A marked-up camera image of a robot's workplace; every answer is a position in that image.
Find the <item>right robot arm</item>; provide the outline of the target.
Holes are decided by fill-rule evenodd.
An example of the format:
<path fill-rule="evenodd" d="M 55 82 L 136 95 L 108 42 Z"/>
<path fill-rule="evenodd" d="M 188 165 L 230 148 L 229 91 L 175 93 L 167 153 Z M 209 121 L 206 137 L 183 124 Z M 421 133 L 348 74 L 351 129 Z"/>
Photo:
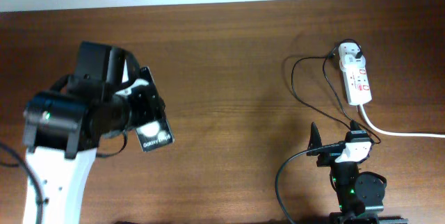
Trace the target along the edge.
<path fill-rule="evenodd" d="M 336 192 L 339 212 L 329 215 L 330 223 L 408 223 L 400 216 L 380 217 L 387 179 L 377 173 L 359 170 L 369 158 L 374 140 L 355 121 L 338 143 L 323 145 L 315 123 L 311 124 L 308 155 L 316 156 L 318 167 L 330 168 L 330 183 Z"/>

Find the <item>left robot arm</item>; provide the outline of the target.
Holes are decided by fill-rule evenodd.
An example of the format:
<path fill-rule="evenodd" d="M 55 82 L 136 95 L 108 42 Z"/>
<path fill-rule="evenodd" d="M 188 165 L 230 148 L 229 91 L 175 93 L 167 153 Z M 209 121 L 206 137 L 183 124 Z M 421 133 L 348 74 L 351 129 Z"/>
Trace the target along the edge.
<path fill-rule="evenodd" d="M 38 93 L 24 110 L 23 223 L 78 223 L 86 182 L 101 139 L 134 131 L 144 152 L 175 137 L 149 73 L 123 81 L 69 75 Z"/>

